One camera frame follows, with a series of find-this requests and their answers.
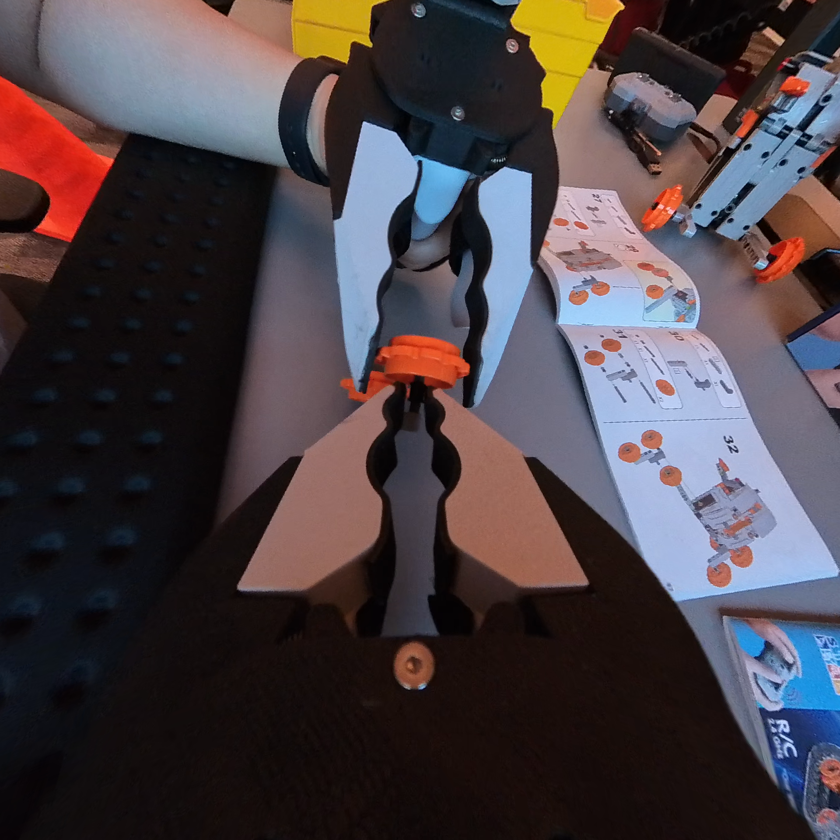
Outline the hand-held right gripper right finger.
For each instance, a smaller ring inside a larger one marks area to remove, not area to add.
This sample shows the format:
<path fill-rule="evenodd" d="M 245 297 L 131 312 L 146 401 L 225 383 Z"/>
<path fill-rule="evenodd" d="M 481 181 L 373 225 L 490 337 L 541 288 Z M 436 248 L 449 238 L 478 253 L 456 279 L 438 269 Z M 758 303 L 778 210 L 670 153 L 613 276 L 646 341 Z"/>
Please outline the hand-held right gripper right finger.
<path fill-rule="evenodd" d="M 434 593 L 440 634 L 470 634 L 489 609 L 589 584 L 522 452 L 444 393 L 425 402 L 437 504 Z"/>

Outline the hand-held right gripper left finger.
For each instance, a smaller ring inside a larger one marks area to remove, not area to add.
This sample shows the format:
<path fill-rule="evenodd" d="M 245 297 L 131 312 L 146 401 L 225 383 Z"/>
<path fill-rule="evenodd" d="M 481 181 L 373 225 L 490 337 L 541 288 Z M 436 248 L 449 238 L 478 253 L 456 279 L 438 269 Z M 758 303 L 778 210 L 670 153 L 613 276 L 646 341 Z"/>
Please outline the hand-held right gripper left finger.
<path fill-rule="evenodd" d="M 238 583 L 332 604 L 362 636 L 382 632 L 395 572 L 391 504 L 397 395 L 377 394 L 302 457 Z"/>

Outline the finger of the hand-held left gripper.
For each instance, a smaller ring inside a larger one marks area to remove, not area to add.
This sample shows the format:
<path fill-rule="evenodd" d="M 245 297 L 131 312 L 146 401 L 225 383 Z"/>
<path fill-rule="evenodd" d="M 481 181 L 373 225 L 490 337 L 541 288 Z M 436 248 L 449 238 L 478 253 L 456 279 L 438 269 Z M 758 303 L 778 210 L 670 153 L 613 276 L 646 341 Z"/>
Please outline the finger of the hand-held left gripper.
<path fill-rule="evenodd" d="M 480 403 L 496 373 L 532 275 L 532 177 L 498 171 L 468 182 L 454 228 L 451 267 L 458 274 L 452 323 L 468 328 L 463 404 Z"/>
<path fill-rule="evenodd" d="M 362 122 L 341 216 L 334 221 L 343 341 L 364 393 L 382 330 L 381 299 L 396 261 L 394 228 L 410 219 L 419 165 L 397 133 Z"/>

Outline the orange toy wheel axle assembly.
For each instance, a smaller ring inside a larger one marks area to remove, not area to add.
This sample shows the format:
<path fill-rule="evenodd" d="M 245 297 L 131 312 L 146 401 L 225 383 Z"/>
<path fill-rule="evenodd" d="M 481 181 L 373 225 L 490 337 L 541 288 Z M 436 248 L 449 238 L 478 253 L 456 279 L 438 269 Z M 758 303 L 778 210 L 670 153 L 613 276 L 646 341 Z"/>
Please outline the orange toy wheel axle assembly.
<path fill-rule="evenodd" d="M 469 373 L 469 364 L 456 345 L 421 335 L 392 338 L 376 351 L 374 363 L 381 365 L 382 370 L 370 372 L 366 392 L 359 392 L 351 378 L 340 382 L 342 388 L 350 399 L 365 403 L 388 385 L 405 384 L 409 407 L 400 428 L 409 431 L 417 430 L 420 405 L 434 388 L 449 389 Z"/>

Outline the person's left forearm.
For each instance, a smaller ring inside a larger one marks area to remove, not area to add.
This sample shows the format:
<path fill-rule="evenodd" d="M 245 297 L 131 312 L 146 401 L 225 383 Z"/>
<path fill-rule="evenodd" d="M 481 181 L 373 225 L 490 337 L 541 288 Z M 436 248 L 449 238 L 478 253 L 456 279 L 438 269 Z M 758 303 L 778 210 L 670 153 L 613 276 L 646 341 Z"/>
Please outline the person's left forearm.
<path fill-rule="evenodd" d="M 2 76 L 123 132 L 287 165 L 298 58 L 199 1 L 2 1 Z"/>

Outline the grey desk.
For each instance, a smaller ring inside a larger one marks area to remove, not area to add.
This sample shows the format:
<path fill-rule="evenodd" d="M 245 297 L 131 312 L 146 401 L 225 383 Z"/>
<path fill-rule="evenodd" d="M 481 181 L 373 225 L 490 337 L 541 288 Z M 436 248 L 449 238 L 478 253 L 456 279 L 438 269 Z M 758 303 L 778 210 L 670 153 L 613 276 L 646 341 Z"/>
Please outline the grey desk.
<path fill-rule="evenodd" d="M 563 184 L 616 190 L 638 217 L 654 180 L 601 113 L 606 74 L 586 71 L 557 127 Z M 700 289 L 700 328 L 723 352 L 772 457 L 823 540 L 838 558 L 838 430 L 793 363 L 782 338 L 816 311 L 796 280 L 768 287 L 747 278 L 739 248 L 710 234 L 683 239 L 668 230 L 656 246 Z M 228 448 L 217 521 L 232 513 L 289 457 L 302 454 L 350 412 L 339 387 L 347 374 L 325 188 L 279 171 L 259 264 L 248 349 Z M 597 439 L 571 350 L 554 323 L 553 294 L 536 273 L 478 416 L 526 455 L 540 459 L 625 539 L 634 539 Z M 399 434 L 395 489 L 397 573 L 388 634 L 432 629 L 422 595 L 431 588 L 434 491 L 432 443 L 420 430 Z M 737 722 L 737 746 L 758 747 L 729 653 L 721 613 L 836 621 L 838 579 L 682 602 Z"/>

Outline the person's left hand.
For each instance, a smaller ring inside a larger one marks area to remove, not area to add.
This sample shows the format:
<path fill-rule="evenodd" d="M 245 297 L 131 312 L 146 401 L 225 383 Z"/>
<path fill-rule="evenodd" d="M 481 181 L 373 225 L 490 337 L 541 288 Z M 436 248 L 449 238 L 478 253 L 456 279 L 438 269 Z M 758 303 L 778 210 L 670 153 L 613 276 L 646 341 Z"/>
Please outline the person's left hand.
<path fill-rule="evenodd" d="M 308 114 L 309 150 L 320 172 L 325 175 L 328 174 L 324 139 L 325 114 L 338 78 L 337 75 L 329 74 L 320 81 Z M 433 263 L 446 259 L 456 215 L 457 206 L 453 206 L 448 215 L 436 225 L 426 225 L 418 216 L 413 216 L 412 239 L 407 251 L 400 258 L 402 266 L 410 270 L 425 270 Z"/>

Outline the yellow plastic bin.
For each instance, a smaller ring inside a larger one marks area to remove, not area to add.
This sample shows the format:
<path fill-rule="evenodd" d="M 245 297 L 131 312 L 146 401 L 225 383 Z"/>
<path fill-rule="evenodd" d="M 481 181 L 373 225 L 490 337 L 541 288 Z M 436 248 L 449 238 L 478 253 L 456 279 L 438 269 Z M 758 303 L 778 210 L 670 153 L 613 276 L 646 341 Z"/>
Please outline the yellow plastic bin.
<path fill-rule="evenodd" d="M 346 61 L 350 46 L 369 46 L 375 1 L 295 1 L 291 28 L 295 53 L 303 58 L 328 56 Z M 511 24 L 530 37 L 530 46 L 546 77 L 542 104 L 556 125 L 585 70 L 603 42 L 618 1 L 522 1 Z"/>

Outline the black wristband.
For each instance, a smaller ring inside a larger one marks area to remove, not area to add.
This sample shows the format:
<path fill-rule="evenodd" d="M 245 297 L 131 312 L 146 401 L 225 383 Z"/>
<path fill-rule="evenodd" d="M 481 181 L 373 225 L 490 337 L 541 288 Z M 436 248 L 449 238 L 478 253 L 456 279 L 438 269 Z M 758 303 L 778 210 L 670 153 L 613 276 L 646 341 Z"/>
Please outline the black wristband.
<path fill-rule="evenodd" d="M 306 58 L 291 72 L 278 111 L 278 133 L 289 168 L 308 182 L 329 185 L 309 147 L 307 125 L 312 101 L 321 82 L 340 75 L 345 64 L 327 56 Z"/>

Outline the open instruction booklet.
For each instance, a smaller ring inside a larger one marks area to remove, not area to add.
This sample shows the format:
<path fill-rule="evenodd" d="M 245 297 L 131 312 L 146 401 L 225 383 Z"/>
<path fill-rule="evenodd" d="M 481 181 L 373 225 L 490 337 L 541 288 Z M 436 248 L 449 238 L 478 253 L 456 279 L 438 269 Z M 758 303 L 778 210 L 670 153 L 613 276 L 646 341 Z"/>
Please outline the open instruction booklet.
<path fill-rule="evenodd" d="M 562 186 L 539 263 L 640 552 L 672 596 L 835 576 L 728 363 L 697 329 L 697 287 L 618 194 Z"/>

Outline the grey battery motor block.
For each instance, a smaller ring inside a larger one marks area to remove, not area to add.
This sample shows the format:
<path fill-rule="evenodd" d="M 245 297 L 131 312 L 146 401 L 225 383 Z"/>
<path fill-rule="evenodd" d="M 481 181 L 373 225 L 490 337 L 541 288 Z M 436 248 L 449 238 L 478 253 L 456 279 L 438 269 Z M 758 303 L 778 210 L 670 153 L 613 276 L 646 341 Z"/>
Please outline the grey battery motor block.
<path fill-rule="evenodd" d="M 609 119 L 629 137 L 668 144 L 695 121 L 697 110 L 646 73 L 615 76 L 604 95 Z"/>

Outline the black case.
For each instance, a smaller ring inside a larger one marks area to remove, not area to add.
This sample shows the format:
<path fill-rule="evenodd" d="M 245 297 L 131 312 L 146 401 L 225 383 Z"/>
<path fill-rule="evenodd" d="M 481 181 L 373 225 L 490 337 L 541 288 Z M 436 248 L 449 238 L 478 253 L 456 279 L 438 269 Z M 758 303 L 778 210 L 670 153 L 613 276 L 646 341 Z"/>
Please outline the black case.
<path fill-rule="evenodd" d="M 680 94 L 697 112 L 726 76 L 722 68 L 641 27 L 631 34 L 609 81 L 637 71 Z"/>

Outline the grey toy robot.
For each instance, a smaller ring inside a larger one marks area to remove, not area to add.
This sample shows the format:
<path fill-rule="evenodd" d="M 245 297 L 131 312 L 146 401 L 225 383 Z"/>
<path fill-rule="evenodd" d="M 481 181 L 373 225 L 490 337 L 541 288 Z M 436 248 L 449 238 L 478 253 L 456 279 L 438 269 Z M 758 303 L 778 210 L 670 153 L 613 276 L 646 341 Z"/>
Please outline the grey toy robot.
<path fill-rule="evenodd" d="M 767 97 L 745 112 L 728 144 L 685 199 L 680 185 L 661 192 L 642 218 L 643 231 L 676 221 L 684 236 L 698 228 L 738 240 L 758 282 L 788 275 L 805 252 L 789 238 L 765 248 L 754 225 L 833 152 L 839 136 L 838 74 L 814 51 L 787 58 Z"/>

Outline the blue manual booklet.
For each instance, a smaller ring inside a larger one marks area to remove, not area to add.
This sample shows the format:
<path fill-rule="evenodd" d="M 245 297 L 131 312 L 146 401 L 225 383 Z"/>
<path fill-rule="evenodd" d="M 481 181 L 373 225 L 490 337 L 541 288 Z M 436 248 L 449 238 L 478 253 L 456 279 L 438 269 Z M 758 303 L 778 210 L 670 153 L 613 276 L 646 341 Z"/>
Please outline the blue manual booklet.
<path fill-rule="evenodd" d="M 724 616 L 759 755 L 817 838 L 839 838 L 839 627 Z"/>

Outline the orange traffic cone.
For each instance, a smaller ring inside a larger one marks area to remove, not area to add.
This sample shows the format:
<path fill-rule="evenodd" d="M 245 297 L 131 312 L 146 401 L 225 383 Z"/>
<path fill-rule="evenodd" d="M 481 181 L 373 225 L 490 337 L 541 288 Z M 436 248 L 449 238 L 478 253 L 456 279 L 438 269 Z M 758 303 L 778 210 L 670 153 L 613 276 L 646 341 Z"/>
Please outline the orange traffic cone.
<path fill-rule="evenodd" d="M 1 79 L 1 166 L 49 195 L 37 233 L 70 242 L 111 165 L 112 159 L 96 154 L 21 88 Z"/>

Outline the blue robot kit box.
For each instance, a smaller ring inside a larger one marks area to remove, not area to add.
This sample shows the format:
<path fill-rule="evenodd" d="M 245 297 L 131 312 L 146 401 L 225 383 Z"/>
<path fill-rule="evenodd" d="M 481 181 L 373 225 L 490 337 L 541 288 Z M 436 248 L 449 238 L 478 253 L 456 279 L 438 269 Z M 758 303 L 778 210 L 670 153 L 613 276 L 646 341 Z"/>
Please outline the blue robot kit box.
<path fill-rule="evenodd" d="M 839 424 L 839 306 L 790 333 L 786 347 Z"/>

